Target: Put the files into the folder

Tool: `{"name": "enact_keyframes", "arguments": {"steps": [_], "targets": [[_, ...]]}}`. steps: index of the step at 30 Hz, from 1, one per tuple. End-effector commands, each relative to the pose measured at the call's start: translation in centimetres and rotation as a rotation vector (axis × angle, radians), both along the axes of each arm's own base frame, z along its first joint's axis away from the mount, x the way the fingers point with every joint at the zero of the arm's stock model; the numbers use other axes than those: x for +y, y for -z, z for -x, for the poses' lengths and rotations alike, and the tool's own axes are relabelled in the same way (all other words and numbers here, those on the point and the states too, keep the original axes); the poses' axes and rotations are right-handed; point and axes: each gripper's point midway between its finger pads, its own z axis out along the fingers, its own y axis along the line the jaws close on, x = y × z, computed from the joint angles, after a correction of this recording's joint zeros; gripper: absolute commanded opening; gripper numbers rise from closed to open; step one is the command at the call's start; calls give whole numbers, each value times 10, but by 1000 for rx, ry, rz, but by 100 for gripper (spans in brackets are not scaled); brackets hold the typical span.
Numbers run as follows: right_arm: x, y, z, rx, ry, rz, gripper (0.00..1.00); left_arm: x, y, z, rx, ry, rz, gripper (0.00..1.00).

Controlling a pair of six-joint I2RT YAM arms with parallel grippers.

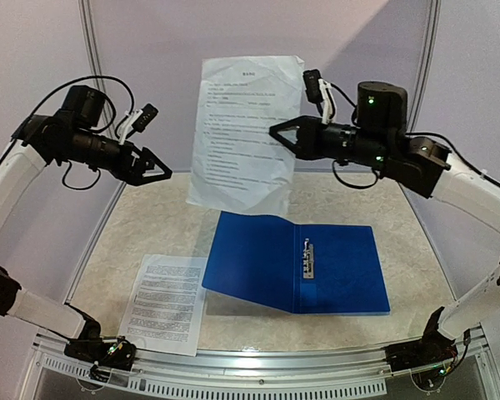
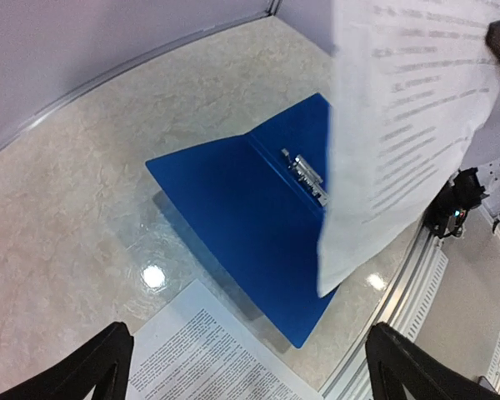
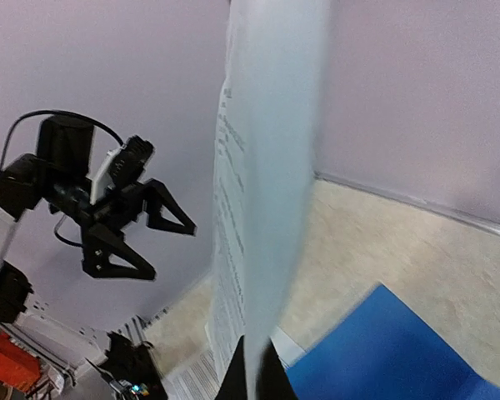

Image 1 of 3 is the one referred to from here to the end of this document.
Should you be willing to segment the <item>printed paper sheet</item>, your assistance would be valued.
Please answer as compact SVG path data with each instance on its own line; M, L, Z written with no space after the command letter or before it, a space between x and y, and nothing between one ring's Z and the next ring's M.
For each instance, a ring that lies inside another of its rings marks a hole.
M246 215L286 215L295 157L269 129L299 116L304 66L297 56L203 62L188 203Z
M205 257L144 255L118 334L142 350L194 357L206 264Z

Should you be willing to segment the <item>blue plastic folder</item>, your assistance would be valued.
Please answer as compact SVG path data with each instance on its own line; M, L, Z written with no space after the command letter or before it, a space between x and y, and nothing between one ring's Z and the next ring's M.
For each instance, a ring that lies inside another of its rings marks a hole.
M314 246L314 279L303 278L303 241ZM276 216L222 212L202 285L293 314L388 315L369 226L296 224Z

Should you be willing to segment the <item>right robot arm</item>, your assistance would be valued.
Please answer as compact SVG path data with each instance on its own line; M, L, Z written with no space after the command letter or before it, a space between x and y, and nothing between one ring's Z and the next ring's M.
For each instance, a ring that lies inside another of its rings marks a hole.
M300 116L270 127L269 134L298 159L369 167L376 178L451 205L500 234L500 183L480 173L448 140L408 132L407 105L404 88L364 81L357 85L355 125L332 122L326 115ZM432 363L445 352L447 341L499 308L500 262L454 304L432 314L414 356Z

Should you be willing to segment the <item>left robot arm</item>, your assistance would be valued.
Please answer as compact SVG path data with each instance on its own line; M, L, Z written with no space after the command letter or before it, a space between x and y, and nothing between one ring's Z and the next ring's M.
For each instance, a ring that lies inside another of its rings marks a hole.
M158 110L150 103L131 106L117 124L115 136L106 137L108 127L98 123L104 107L113 102L105 92L89 87L88 79L75 78L53 89L46 100L67 90L62 106L52 116L32 110L11 136L0 156L0 232L23 194L51 163L84 164L134 187L172 176L172 170L150 149L138 148L130 140L145 130ZM90 362L107 355L105 340L91 331L99 327L96 321L74 307L28 291L1 266L0 316L75 340L75 348Z

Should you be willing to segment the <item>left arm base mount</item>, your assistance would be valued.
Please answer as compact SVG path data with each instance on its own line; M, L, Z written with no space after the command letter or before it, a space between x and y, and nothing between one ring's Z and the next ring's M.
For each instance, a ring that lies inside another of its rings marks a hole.
M102 337L96 330L70 339L64 355L103 368L131 371L137 347L124 336Z

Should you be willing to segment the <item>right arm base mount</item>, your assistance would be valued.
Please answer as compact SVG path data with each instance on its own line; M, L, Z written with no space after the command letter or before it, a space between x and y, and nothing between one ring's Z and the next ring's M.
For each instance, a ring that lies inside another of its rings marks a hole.
M444 307L433 312L419 339L387 345L385 362L395 372L409 370L414 386L426 394L439 390L464 361L471 343L470 330L463 333L463 352L459 355L455 339L439 331L439 318Z

